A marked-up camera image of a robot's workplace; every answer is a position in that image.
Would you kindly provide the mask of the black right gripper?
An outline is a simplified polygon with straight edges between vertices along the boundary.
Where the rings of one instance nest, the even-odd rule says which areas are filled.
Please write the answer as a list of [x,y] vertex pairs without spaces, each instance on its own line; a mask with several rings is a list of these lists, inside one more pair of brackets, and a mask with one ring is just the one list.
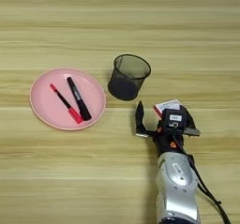
[[199,137],[201,132],[196,128],[194,120],[187,108],[183,105],[180,110],[184,111],[187,120],[179,123],[178,127],[170,127],[173,121],[161,119],[157,123],[157,129],[148,131],[143,125],[143,103],[140,101],[135,111],[136,134],[139,136],[150,136],[156,145],[157,155],[160,157],[167,152],[184,154],[184,136]]

